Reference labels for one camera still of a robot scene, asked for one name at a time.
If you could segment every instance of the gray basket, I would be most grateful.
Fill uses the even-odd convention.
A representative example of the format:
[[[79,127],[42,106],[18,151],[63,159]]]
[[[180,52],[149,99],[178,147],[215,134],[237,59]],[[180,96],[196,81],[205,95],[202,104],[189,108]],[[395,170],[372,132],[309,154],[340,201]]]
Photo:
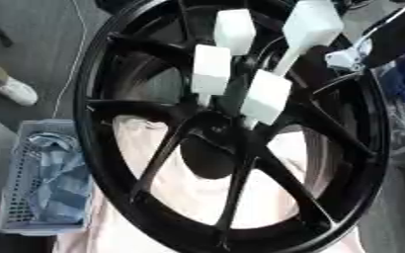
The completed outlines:
[[[17,142],[12,150],[9,178],[3,190],[0,206],[0,232],[19,233],[27,236],[49,236],[66,232],[78,232],[87,226],[85,218],[79,224],[37,224],[26,201],[26,195],[38,188],[41,178],[38,171],[29,170],[40,164],[40,149],[33,146],[28,137],[39,132],[55,132],[76,137],[73,121],[45,120],[22,122]]]

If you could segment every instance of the floor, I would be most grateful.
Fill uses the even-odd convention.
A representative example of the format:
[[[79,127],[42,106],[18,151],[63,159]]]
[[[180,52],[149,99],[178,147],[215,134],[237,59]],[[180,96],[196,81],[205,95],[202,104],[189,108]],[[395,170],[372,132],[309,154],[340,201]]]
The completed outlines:
[[[88,42],[108,15],[92,0],[77,1],[85,16]],[[0,28],[15,42],[10,48],[0,44],[0,65],[40,95],[39,102],[30,108],[18,107],[0,96],[0,122],[16,130],[20,121],[51,117],[78,52],[82,29],[71,0],[0,0]],[[62,99],[59,118],[71,118],[72,88],[70,85]]]
[[[40,94],[40,101],[30,108],[18,107],[0,97],[0,122],[16,130],[20,121],[51,117],[56,98],[66,83],[72,61],[78,52],[81,25],[75,16],[72,0],[0,0],[0,27],[15,45],[0,44],[0,65],[17,79],[30,83]],[[108,15],[98,10],[93,0],[77,0],[88,27],[87,41],[106,21]],[[363,29],[398,6],[388,0],[374,0],[346,17],[346,34],[355,39]],[[72,88],[62,99],[59,118],[71,118]],[[404,253],[405,216],[403,183],[400,173],[390,170],[376,203],[362,222],[363,243],[371,253]],[[0,252],[31,252],[29,238],[12,236],[0,239]],[[37,240],[45,247],[45,239]]]

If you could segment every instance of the white block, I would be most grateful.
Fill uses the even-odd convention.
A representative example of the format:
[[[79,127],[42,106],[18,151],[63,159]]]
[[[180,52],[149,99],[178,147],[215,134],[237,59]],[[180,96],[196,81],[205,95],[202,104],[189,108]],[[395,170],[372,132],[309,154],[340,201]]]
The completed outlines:
[[[213,32],[217,46],[230,48],[232,55],[245,55],[249,53],[255,36],[255,25],[249,10],[218,12]]]
[[[330,0],[300,0],[283,26],[288,46],[303,54],[315,45],[329,45],[344,23]]]
[[[258,70],[244,100],[241,114],[271,125],[285,108],[291,82],[265,70]]]
[[[192,92],[223,95],[230,79],[230,49],[198,44],[195,51]]]

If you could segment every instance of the gray carpet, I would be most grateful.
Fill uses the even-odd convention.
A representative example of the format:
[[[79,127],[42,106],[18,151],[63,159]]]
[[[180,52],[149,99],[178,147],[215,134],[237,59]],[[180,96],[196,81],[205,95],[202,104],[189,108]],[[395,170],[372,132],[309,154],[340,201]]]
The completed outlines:
[[[108,18],[92,0],[78,0],[88,25],[88,41]],[[15,42],[0,44],[0,66],[11,76],[31,84],[40,101],[19,107],[0,96],[0,122],[15,130],[20,121],[50,118],[56,97],[67,80],[81,26],[71,0],[0,0],[0,28]],[[60,118],[71,117],[72,89],[64,96]]]

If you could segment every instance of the pink fabric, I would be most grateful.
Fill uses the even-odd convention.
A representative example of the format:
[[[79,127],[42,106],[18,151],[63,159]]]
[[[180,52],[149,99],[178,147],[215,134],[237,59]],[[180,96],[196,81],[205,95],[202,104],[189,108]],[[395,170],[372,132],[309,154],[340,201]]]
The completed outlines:
[[[128,117],[115,123],[121,153],[132,173],[139,177],[153,155],[167,127]],[[303,181],[307,151],[302,132],[279,134],[270,149]],[[176,212],[194,220],[214,224],[219,218],[229,187],[229,177],[205,180],[185,165],[179,149],[166,161],[155,178],[151,193]],[[252,172],[233,221],[234,228],[273,224],[291,217],[297,206],[292,197],[267,175]],[[87,231],[59,235],[54,253],[162,253],[174,252],[131,225],[96,188],[91,224]],[[355,229],[324,253],[364,253]]]

